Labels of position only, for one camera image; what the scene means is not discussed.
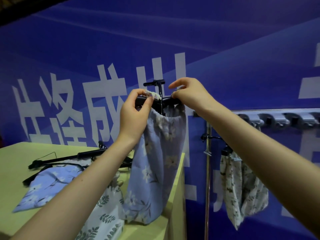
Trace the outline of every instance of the leaf print fabric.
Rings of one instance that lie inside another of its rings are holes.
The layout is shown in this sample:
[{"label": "leaf print fabric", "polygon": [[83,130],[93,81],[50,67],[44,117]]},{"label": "leaf print fabric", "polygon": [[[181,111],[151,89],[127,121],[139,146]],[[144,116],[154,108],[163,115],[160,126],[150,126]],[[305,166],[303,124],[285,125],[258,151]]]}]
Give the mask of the leaf print fabric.
[{"label": "leaf print fabric", "polygon": [[79,168],[72,165],[48,168],[40,172],[13,212],[44,206],[80,173]]},{"label": "leaf print fabric", "polygon": [[119,176],[119,173],[114,176],[75,240],[118,239],[125,224],[120,219],[123,217],[123,196],[117,184]]},{"label": "leaf print fabric", "polygon": [[149,224],[166,206],[180,162],[186,134],[183,105],[168,106],[162,116],[151,109],[147,126],[135,146],[124,220]]},{"label": "leaf print fabric", "polygon": [[220,174],[228,218],[238,230],[246,216],[268,206],[269,192],[235,152],[221,156]]}]

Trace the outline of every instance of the wooden table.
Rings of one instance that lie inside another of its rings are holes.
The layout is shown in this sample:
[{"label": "wooden table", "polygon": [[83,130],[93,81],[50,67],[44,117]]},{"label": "wooden table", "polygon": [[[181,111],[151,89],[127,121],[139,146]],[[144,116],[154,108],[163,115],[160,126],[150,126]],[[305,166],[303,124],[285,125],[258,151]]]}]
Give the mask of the wooden table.
[{"label": "wooden table", "polygon": [[[57,157],[76,155],[78,152],[95,150],[96,147],[50,145],[21,142],[0,149],[0,232],[13,235],[38,210],[27,210],[12,213],[28,191],[22,181],[37,171],[28,170],[28,165],[39,157],[56,152]],[[53,159],[54,154],[43,160]],[[119,239],[186,239],[185,197],[184,197],[184,153],[181,156],[177,175],[169,200],[161,216],[147,226],[130,223],[125,224]],[[124,181],[121,186],[126,194],[130,172],[120,169],[118,180]]]}]

